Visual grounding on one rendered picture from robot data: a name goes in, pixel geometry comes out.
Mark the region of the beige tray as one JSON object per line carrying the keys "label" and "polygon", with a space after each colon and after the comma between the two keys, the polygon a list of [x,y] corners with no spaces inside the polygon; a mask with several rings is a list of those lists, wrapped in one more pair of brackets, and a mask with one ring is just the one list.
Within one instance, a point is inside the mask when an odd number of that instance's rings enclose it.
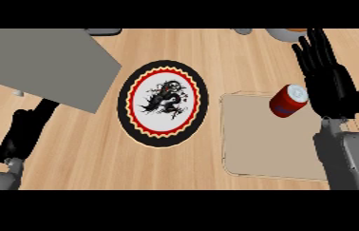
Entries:
{"label": "beige tray", "polygon": [[269,100],[250,93],[222,97],[224,167],[240,176],[325,181],[314,142],[321,118],[311,106],[278,117]]}

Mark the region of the red soda can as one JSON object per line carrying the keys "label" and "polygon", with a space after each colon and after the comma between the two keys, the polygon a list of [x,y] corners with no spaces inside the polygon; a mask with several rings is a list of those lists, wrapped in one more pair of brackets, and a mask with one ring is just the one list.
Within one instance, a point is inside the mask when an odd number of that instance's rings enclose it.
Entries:
{"label": "red soda can", "polygon": [[309,94],[303,86],[286,85],[269,101],[272,113],[281,117],[289,116],[308,104]]}

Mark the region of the dark grey object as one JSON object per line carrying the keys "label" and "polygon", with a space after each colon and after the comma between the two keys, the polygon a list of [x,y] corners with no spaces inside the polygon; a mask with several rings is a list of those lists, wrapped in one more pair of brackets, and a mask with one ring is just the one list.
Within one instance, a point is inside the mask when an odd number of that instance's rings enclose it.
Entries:
{"label": "dark grey object", "polygon": [[123,29],[85,29],[92,36],[116,36],[123,32]]}

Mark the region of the flat grey door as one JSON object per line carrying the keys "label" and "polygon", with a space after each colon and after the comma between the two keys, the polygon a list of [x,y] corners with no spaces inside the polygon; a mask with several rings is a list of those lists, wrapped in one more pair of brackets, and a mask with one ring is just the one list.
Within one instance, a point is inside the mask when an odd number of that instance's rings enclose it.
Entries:
{"label": "flat grey door", "polygon": [[0,85],[91,113],[122,64],[85,29],[0,29]]}

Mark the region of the black red dragon plate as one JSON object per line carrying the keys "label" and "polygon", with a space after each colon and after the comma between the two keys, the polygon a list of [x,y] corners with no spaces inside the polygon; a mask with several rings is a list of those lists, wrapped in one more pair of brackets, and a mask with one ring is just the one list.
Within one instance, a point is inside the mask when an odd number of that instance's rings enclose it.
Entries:
{"label": "black red dragon plate", "polygon": [[207,108],[206,81],[178,61],[150,62],[125,81],[119,119],[128,135],[145,146],[182,144],[201,127]]}

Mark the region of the grey bowl with orange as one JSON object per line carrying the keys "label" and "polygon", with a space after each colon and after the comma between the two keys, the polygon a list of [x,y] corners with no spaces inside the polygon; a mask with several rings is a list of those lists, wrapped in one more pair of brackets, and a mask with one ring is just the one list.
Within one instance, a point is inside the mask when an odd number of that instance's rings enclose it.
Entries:
{"label": "grey bowl with orange", "polygon": [[297,42],[299,37],[308,35],[306,29],[268,29],[266,31],[283,42]]}

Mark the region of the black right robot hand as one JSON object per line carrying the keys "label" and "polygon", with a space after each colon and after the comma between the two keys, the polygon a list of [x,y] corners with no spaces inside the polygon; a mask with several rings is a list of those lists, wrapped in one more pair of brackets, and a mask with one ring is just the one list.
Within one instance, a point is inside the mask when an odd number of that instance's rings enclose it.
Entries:
{"label": "black right robot hand", "polygon": [[291,45],[305,76],[311,104],[321,118],[354,119],[359,113],[359,90],[339,63],[323,29],[308,29]]}

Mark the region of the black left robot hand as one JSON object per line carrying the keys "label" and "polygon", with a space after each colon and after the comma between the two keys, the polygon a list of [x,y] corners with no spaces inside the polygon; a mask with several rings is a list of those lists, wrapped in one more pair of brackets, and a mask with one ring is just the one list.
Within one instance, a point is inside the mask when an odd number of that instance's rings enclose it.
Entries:
{"label": "black left robot hand", "polygon": [[0,143],[0,163],[8,159],[26,160],[39,142],[42,130],[60,104],[42,99],[34,109],[18,109],[14,113],[11,130]]}

